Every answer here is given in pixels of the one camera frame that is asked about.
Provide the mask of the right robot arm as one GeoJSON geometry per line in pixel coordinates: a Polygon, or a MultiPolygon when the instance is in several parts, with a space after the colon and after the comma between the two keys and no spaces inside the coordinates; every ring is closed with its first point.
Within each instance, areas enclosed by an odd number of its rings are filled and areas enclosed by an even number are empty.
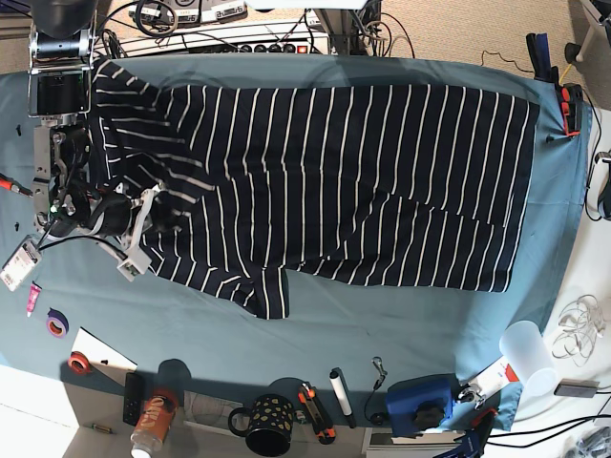
{"type": "Polygon", "coordinates": [[[91,96],[96,10],[95,1],[31,4],[29,115],[41,121],[34,130],[34,225],[42,239],[67,239],[83,229],[88,238],[137,242],[144,233],[177,228],[178,218],[157,201],[160,187],[130,198],[115,191],[123,174],[104,192],[87,180],[95,144],[86,117],[100,110],[91,96]]]}

